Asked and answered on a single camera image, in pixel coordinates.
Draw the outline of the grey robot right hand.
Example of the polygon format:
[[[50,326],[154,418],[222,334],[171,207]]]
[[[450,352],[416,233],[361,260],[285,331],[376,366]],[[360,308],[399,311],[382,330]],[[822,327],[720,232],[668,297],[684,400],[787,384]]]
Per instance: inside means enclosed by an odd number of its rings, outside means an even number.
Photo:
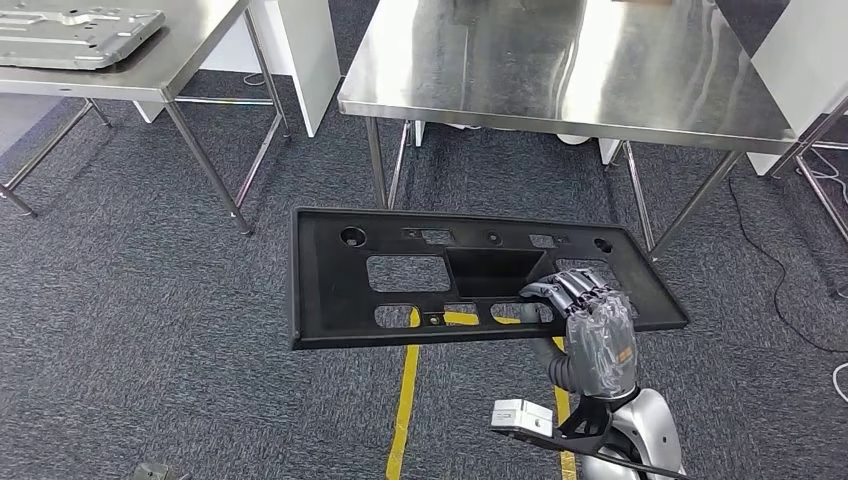
[[[588,268],[561,270],[524,286],[565,319],[564,347],[531,341],[551,383],[584,397],[617,400],[636,390],[638,351],[629,298]]]

